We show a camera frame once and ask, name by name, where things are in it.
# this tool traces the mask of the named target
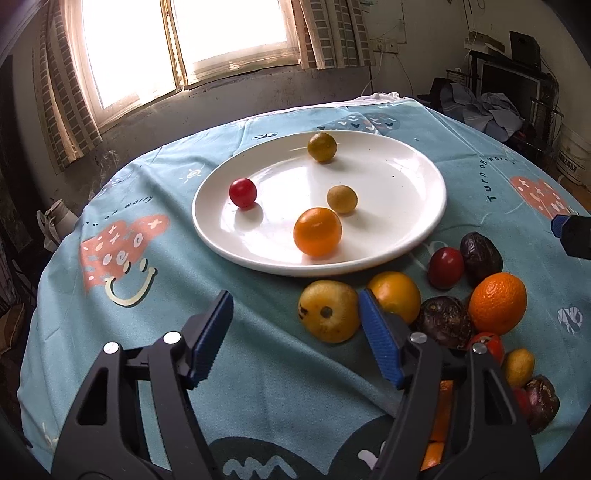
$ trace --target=window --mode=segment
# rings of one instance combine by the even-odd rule
[[[291,0],[66,0],[73,61],[101,131],[157,98],[300,61]]]

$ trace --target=window pane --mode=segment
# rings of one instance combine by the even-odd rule
[[[158,0],[82,0],[86,48],[103,108],[174,90]]]
[[[174,0],[187,70],[200,60],[287,41],[278,0]]]

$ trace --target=window frame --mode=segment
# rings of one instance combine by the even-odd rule
[[[183,90],[201,86],[203,84],[233,77],[240,74],[254,72],[270,67],[298,65],[301,63],[301,53],[296,34],[296,23],[290,0],[277,0],[284,20],[287,47],[280,48],[284,42],[269,44],[263,51],[260,47],[235,50],[209,59],[193,63],[193,71],[186,70],[182,56],[182,46],[178,43],[176,30],[174,0],[160,0],[162,21],[164,24],[166,42],[170,58],[170,67],[176,88],[165,92],[155,99],[142,103],[137,94],[128,95],[115,103],[103,108],[98,87],[92,73],[92,65],[86,48],[82,0],[62,0],[64,5],[65,27],[70,41],[72,62],[79,76],[80,88],[86,103],[92,111],[93,118],[100,133],[116,125],[125,115],[140,108],[152,105]],[[240,63],[236,69],[223,69],[222,66],[233,61]]]

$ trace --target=red cherry tomato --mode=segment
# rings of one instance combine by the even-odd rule
[[[513,393],[515,394],[521,413],[527,420],[531,415],[531,403],[527,393],[523,388],[514,388]]]
[[[496,333],[478,333],[471,338],[470,342],[468,343],[468,347],[471,347],[472,344],[476,342],[484,343],[491,355],[495,357],[497,362],[499,362],[499,365],[503,363],[503,359],[505,357],[505,347],[503,347],[501,337],[499,337]]]
[[[230,200],[240,208],[250,208],[255,204],[256,187],[250,179],[237,179],[230,185]]]
[[[429,283],[439,290],[449,290],[464,274],[464,259],[459,250],[443,247],[429,261]]]

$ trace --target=pink heart print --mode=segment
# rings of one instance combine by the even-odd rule
[[[513,177],[511,185],[529,206],[550,220],[556,215],[570,215],[566,201],[544,180]]]
[[[105,285],[109,277],[117,279],[125,275],[125,269],[142,257],[152,239],[164,233],[169,224],[166,215],[138,218],[129,227],[125,221],[119,220],[82,242],[80,264],[86,291],[96,285]]]

